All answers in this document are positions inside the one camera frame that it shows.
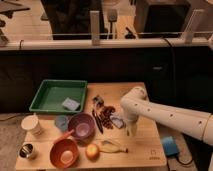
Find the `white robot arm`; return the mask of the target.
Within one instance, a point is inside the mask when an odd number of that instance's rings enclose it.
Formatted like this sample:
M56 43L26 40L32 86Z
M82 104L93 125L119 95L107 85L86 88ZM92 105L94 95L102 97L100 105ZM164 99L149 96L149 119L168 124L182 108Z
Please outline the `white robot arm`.
M143 87L136 86L120 101L127 123L133 124L140 116L178 130L213 146L213 114L150 102Z

